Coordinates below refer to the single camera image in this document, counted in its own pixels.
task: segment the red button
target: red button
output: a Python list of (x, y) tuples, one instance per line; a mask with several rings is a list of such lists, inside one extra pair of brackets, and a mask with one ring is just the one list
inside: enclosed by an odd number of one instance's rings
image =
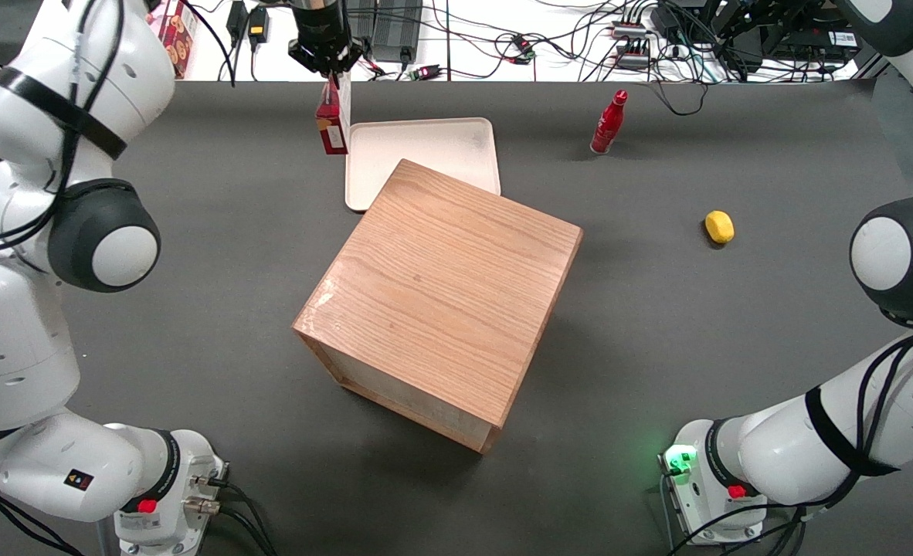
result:
[(137, 511), (140, 511), (142, 514), (152, 514), (157, 507), (157, 500), (140, 500), (140, 502), (137, 503)]
[(737, 500), (739, 497), (745, 497), (747, 495), (748, 493), (742, 485), (731, 485), (728, 487), (728, 496), (730, 496), (732, 500)]

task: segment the cardboard box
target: cardboard box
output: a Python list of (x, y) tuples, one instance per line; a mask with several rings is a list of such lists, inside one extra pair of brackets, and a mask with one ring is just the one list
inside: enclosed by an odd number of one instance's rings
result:
[(401, 161), (293, 328), (344, 388), (484, 453), (581, 236)]
[(161, 39), (168, 52), (171, 65), (175, 68), (175, 79), (184, 79), (188, 60), (192, 57), (192, 41), (198, 19), (179, 0), (164, 0), (146, 19), (151, 31)]
[(332, 82), (323, 86), (316, 108), (316, 126), (326, 154), (350, 151), (350, 74), (340, 76), (340, 88)]

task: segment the gray table surface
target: gray table surface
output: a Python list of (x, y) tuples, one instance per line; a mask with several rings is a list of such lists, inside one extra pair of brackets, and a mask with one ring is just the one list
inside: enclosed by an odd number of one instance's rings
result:
[[(322, 154), (314, 84), (183, 83), (132, 142), (115, 171), (162, 258), (131, 291), (66, 292), (71, 408), (205, 433), (283, 555), (665, 554), (654, 458), (683, 423), (785, 400), (899, 334), (847, 244), (906, 187), (869, 83), (713, 87), (693, 117), (629, 89), (595, 158), (613, 85), (355, 86), (358, 122), (488, 117), (504, 195), (586, 232), (491, 454), (342, 390), (291, 333), (360, 218)], [(701, 235), (713, 209), (735, 219), (726, 249)], [(48, 522), (97, 552), (90, 525)], [(0, 517), (0, 554), (46, 553)], [(253, 550), (217, 520), (202, 553)], [(913, 463), (818, 517), (803, 553), (913, 554)]]

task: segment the red box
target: red box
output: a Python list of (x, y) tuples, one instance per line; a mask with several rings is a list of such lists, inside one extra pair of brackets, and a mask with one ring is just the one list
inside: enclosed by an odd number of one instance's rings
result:
[(147, 15), (151, 31), (161, 39), (162, 45), (175, 68), (175, 79), (185, 78), (188, 59), (192, 57), (192, 38), (198, 19), (188, 6), (179, 0), (164, 0)]
[(340, 89), (332, 82), (323, 86), (316, 108), (316, 126), (326, 154), (347, 154), (350, 145), (350, 75), (340, 77)]

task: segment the yellow sponge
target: yellow sponge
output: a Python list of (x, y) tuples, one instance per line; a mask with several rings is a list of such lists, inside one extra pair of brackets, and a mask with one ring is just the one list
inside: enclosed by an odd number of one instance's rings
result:
[(704, 227), (714, 243), (728, 243), (735, 238), (735, 225), (727, 212), (710, 211), (704, 218)]

